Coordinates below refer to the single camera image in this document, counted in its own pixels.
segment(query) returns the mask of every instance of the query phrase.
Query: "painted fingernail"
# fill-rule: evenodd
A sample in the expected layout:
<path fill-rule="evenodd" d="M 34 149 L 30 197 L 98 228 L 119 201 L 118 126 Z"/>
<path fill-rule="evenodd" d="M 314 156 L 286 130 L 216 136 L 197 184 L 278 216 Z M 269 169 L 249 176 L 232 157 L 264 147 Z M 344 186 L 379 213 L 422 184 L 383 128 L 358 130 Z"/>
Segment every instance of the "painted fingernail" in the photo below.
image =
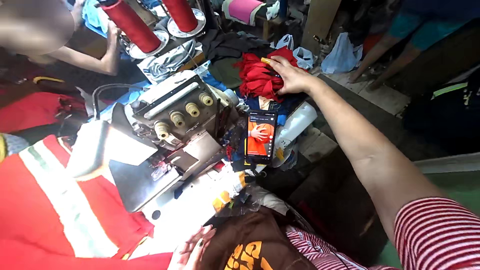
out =
<path fill-rule="evenodd" d="M 262 63 L 265 63 L 265 64 L 270 64 L 270 59 L 268 58 L 265 58 L 265 57 L 262 57 L 262 59 L 260 59 L 260 61 L 262 61 Z"/>

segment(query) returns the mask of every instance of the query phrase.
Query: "pink fabric roll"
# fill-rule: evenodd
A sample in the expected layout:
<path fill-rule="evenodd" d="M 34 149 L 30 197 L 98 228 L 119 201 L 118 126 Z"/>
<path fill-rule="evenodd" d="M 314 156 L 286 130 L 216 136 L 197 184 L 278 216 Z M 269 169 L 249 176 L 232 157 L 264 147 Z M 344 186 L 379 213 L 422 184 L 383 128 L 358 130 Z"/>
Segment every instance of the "pink fabric roll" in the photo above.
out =
<path fill-rule="evenodd" d="M 233 0 L 228 5 L 228 13 L 246 24 L 250 24 L 250 14 L 252 11 L 263 4 L 257 0 Z"/>

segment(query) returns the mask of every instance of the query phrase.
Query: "blue plastic bag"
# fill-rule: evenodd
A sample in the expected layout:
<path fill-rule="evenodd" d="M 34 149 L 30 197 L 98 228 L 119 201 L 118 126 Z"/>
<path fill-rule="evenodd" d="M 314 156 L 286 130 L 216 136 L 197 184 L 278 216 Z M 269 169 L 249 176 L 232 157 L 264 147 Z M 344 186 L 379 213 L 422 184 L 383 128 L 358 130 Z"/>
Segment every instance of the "blue plastic bag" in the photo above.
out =
<path fill-rule="evenodd" d="M 363 45 L 353 47 L 348 33 L 341 33 L 336 39 L 333 50 L 322 62 L 324 73 L 345 73 L 351 71 L 360 61 Z"/>

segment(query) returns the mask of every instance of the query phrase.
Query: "striped sleeve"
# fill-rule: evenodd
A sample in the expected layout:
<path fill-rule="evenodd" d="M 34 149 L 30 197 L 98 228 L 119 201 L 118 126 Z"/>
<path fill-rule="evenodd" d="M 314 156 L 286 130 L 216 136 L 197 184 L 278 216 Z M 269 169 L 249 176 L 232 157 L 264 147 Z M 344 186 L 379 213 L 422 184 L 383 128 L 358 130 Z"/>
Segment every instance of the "striped sleeve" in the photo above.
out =
<path fill-rule="evenodd" d="M 395 245 L 405 270 L 480 269 L 480 219 L 447 198 L 418 199 L 397 213 Z"/>

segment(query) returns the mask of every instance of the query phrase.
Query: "hand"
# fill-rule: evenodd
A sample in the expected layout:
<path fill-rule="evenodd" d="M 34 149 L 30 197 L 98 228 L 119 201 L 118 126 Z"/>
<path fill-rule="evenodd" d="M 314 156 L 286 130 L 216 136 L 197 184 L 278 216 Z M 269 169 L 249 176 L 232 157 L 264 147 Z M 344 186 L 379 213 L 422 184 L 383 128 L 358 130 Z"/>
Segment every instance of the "hand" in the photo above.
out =
<path fill-rule="evenodd" d="M 117 27 L 117 25 L 112 22 L 112 21 L 109 21 L 108 22 L 108 33 L 112 36 L 112 37 L 115 37 L 117 38 L 120 34 L 120 28 Z"/>
<path fill-rule="evenodd" d="M 287 59 L 281 56 L 272 56 L 271 59 L 270 65 L 283 79 L 283 87 L 277 91 L 278 95 L 300 92 L 309 94 L 313 85 L 319 81 L 322 82 L 303 69 L 292 66 Z"/>
<path fill-rule="evenodd" d="M 215 232 L 216 229 L 212 230 L 212 225 L 200 228 L 175 249 L 167 270 L 197 270 L 198 262 L 202 260 L 202 255 Z"/>
<path fill-rule="evenodd" d="M 250 131 L 250 137 L 254 137 L 255 139 L 263 140 L 267 138 L 267 133 L 262 133 L 262 131 L 267 130 L 266 128 L 259 128 L 260 126 L 255 126 L 252 131 Z"/>

